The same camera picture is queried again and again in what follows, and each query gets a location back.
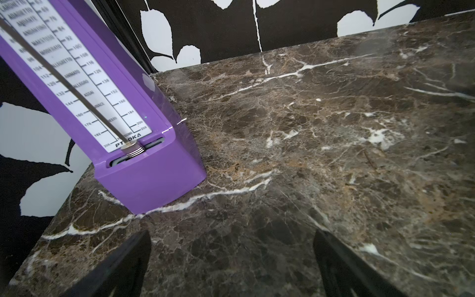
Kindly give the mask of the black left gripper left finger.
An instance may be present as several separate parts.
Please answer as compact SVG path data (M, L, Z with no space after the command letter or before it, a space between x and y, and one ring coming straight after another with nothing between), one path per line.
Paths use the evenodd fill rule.
M147 272L152 242L147 230L137 232L67 289L64 297L138 297Z

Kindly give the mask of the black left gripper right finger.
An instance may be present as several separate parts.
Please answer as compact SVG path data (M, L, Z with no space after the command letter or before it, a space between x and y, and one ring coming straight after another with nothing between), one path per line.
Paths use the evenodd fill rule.
M313 248L328 297L405 296L330 232L316 230Z

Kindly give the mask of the purple metronome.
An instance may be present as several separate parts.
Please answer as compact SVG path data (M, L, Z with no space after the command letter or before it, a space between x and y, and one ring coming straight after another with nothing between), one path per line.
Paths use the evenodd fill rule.
M134 214L206 177L184 119L84 1L2 1L1 57Z

